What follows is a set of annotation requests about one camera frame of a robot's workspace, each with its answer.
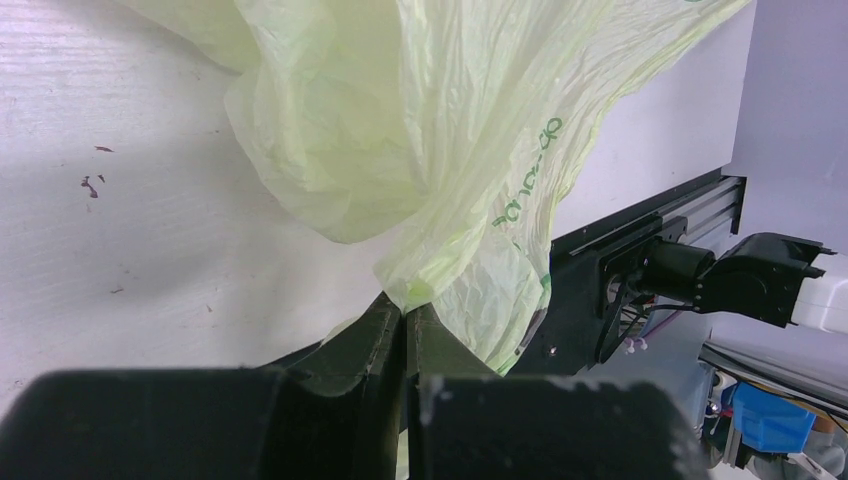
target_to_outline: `blue plastic box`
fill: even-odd
[[[764,453],[804,449],[816,416],[771,393],[742,383],[733,395],[733,426],[742,443]]]

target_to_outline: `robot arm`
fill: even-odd
[[[745,238],[718,260],[697,247],[657,241],[646,249],[634,287],[779,327],[848,334],[848,257],[821,243],[774,233]]]

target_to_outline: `light green plastic bag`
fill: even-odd
[[[288,211],[344,243],[401,225],[385,291],[501,372],[604,115],[748,3],[120,1],[242,73],[227,112]]]

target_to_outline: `white robot part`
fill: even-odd
[[[838,480],[836,477],[831,475],[830,472],[825,470],[824,467],[816,463],[816,461],[808,457],[805,453],[790,453],[787,455],[787,457],[789,457],[789,461],[791,463],[795,463],[799,467],[803,468],[816,480]]]
[[[801,283],[792,323],[848,334],[848,256],[820,254],[811,265],[825,274]]]

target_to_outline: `black plastic part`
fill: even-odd
[[[0,431],[0,478],[260,479],[271,370],[66,372],[38,379]]]
[[[421,406],[412,480],[709,478],[692,428],[652,385],[432,376]]]
[[[685,223],[680,225],[680,233],[685,229]],[[664,237],[663,220],[658,215],[650,215],[639,220],[614,238],[605,239],[593,246],[600,255],[601,284],[597,288],[602,292],[597,305],[598,317],[602,318],[610,306],[605,293],[613,282],[620,282],[625,277],[633,280],[634,274],[641,270],[647,245],[656,239]]]
[[[739,444],[739,451],[736,453],[736,458],[733,461],[733,466],[745,470],[748,464],[751,462],[751,458],[758,453],[753,448],[745,445],[744,443]]]
[[[404,325],[381,295],[289,370],[43,377],[0,425],[0,478],[393,479]]]
[[[648,249],[638,288],[652,295],[691,303],[697,295],[698,278],[714,263],[712,250],[657,241]]]
[[[597,315],[601,298],[599,263],[600,256],[594,251],[552,260],[554,294],[547,317],[507,376],[574,375],[595,365],[595,343],[603,326]]]
[[[823,250],[801,238],[751,235],[700,275],[692,304],[701,313],[733,312],[785,327],[801,283],[824,274],[811,265]]]
[[[427,459],[421,436],[420,380],[428,375],[475,375],[497,378],[497,374],[480,361],[439,320],[432,304],[417,308],[407,315],[406,420],[409,427],[410,480],[422,477]]]

